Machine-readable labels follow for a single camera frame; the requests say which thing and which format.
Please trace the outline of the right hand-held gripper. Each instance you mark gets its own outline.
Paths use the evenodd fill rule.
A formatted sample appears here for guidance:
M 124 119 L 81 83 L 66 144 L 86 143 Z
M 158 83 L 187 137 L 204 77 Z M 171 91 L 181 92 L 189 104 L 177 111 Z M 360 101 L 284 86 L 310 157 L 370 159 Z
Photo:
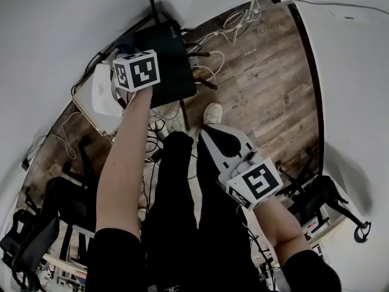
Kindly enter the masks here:
M 249 137 L 221 124 L 204 125 L 200 137 L 219 171 L 226 194 L 247 210 L 273 197 L 283 186 L 271 158 L 263 158 Z

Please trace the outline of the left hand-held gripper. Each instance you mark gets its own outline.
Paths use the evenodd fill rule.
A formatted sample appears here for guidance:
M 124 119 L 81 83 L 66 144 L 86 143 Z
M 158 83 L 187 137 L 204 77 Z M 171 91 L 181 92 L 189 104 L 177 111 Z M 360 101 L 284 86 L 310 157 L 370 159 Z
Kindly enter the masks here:
M 125 91 L 136 92 L 160 83 L 157 53 L 154 50 L 127 54 L 112 63 L 117 87 Z

